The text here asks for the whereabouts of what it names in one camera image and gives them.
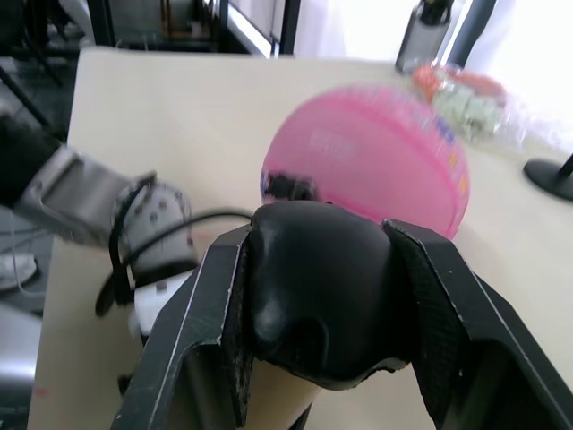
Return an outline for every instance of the black stand base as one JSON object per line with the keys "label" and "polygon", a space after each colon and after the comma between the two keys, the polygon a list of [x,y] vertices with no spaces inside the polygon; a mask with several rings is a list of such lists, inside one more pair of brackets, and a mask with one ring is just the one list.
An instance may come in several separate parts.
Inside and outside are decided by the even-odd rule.
{"label": "black stand base", "polygon": [[545,192],[573,202],[573,177],[560,175],[561,165],[545,159],[531,159],[523,167],[527,178]]}

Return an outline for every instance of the black cable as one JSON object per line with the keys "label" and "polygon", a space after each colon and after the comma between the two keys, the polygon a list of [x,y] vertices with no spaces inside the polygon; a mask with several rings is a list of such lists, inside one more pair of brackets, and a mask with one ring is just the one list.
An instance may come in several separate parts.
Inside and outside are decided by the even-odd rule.
{"label": "black cable", "polygon": [[190,227],[191,225],[197,222],[205,221],[207,219],[222,218],[222,217],[237,217],[251,220],[252,213],[238,209],[221,209],[217,211],[207,211],[193,218],[186,219],[185,221],[182,221],[179,224],[175,224],[173,227],[166,228],[165,230],[163,230],[162,233],[159,233],[152,239],[145,242],[143,245],[136,248],[135,251],[133,251],[131,254],[125,257],[125,260],[122,262],[121,267],[122,268],[129,267],[133,262],[135,262],[135,260],[137,260],[140,257],[141,254],[150,249],[157,242],[165,239],[167,236],[173,235],[182,228]]}
{"label": "black cable", "polygon": [[111,308],[114,301],[122,304],[123,299],[128,297],[129,294],[133,297],[133,291],[129,287],[129,282],[127,280],[127,268],[135,262],[145,251],[154,246],[157,242],[165,239],[168,236],[173,235],[177,231],[188,228],[193,224],[215,218],[223,217],[238,217],[251,220],[252,214],[247,211],[236,210],[236,209],[222,209],[217,211],[206,211],[193,218],[186,219],[170,228],[166,228],[161,233],[157,234],[147,242],[140,245],[138,248],[132,251],[125,259],[112,269],[111,274],[107,278],[101,291],[99,291],[98,300],[96,301],[96,315],[103,316],[107,314]]}
{"label": "black cable", "polygon": [[131,209],[133,202],[140,194],[141,190],[148,185],[154,184],[157,179],[155,172],[148,173],[145,177],[140,179],[133,190],[127,194],[127,198],[119,208],[119,212],[115,216],[114,226],[109,234],[109,241],[107,242],[107,250],[109,251],[109,258],[112,265],[112,275],[108,278],[104,289],[106,294],[113,293],[113,298],[120,305],[126,305],[133,301],[133,292],[129,288],[129,276],[127,269],[121,269],[121,258],[119,256],[119,239],[122,231],[124,230],[124,222],[127,217],[127,212]]}
{"label": "black cable", "polygon": [[107,249],[109,251],[109,258],[111,259],[111,264],[115,268],[121,264],[121,259],[119,256],[119,238],[124,229],[124,221],[127,216],[127,212],[132,207],[133,202],[141,192],[143,188],[148,185],[155,183],[157,174],[155,172],[148,173],[144,178],[138,181],[135,189],[131,191],[127,199],[122,203],[117,216],[114,219],[114,226],[109,234],[109,241],[107,243]]}

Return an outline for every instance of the table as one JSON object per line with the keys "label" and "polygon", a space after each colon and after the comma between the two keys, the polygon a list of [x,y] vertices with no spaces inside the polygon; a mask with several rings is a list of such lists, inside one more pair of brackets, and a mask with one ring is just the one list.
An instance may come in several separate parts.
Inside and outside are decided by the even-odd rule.
{"label": "table", "polygon": [[[259,174],[278,127],[301,102],[350,82],[407,85],[390,64],[264,60],[243,56],[83,51],[69,144],[126,175],[156,169],[181,187],[195,210],[260,204]],[[573,388],[573,308],[569,245],[573,205],[522,177],[532,154],[468,146],[471,199],[456,244],[470,266],[516,308]],[[231,224],[197,228],[201,247]],[[108,428],[120,397],[115,378],[141,352],[125,310],[96,319],[93,308],[110,266],[106,253],[56,241],[30,429]],[[273,390],[269,373],[280,390]],[[267,365],[255,369],[247,428],[286,430],[316,394],[309,383]],[[379,373],[352,391],[323,391],[308,430],[433,429],[411,367]]]}

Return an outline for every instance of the white curtain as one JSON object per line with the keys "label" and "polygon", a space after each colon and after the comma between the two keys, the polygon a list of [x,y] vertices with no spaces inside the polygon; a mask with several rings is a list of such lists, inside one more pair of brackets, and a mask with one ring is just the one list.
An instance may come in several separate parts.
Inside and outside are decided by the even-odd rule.
{"label": "white curtain", "polygon": [[501,82],[526,105],[547,143],[573,149],[569,70],[573,3],[497,0],[466,69]]}

